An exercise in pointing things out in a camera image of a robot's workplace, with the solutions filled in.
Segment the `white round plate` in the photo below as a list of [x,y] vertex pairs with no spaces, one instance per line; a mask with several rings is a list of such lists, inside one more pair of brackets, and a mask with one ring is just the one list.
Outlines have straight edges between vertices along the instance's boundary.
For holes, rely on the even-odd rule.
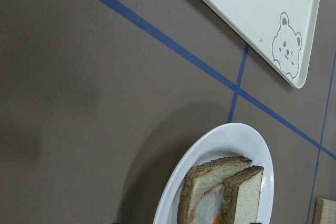
[[197,140],[172,172],[158,203],[153,223],[176,223],[184,176],[191,167],[221,157],[244,156],[264,168],[258,208],[258,223],[270,223],[274,199],[274,170],[270,151],[263,137],[251,126],[228,123],[218,126]]

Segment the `brown bread slice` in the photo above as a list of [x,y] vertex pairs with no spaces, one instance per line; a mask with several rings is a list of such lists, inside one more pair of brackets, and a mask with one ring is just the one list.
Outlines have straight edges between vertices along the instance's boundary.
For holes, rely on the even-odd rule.
[[220,223],[255,223],[264,168],[251,166],[226,178]]

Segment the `bread slice under egg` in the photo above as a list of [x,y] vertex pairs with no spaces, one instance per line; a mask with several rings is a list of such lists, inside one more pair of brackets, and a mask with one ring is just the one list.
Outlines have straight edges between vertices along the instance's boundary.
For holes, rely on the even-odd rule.
[[188,223],[206,192],[251,164],[252,160],[244,156],[223,157],[190,168],[184,177],[177,222]]

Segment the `fried egg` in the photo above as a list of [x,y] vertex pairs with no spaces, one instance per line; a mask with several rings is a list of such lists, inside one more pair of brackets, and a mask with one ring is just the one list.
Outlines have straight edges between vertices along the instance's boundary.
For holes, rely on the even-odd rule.
[[219,184],[207,191],[196,205],[190,223],[220,223],[223,186]]

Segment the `cream bear serving tray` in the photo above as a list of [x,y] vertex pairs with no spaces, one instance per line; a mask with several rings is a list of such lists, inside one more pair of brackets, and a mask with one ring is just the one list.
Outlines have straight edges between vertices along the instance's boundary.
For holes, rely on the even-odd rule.
[[292,87],[306,82],[320,0],[202,0]]

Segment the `wooden cutting board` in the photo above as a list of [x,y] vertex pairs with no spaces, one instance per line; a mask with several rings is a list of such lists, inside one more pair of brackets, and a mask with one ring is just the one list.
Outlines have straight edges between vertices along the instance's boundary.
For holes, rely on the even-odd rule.
[[317,198],[312,223],[335,224],[335,201]]

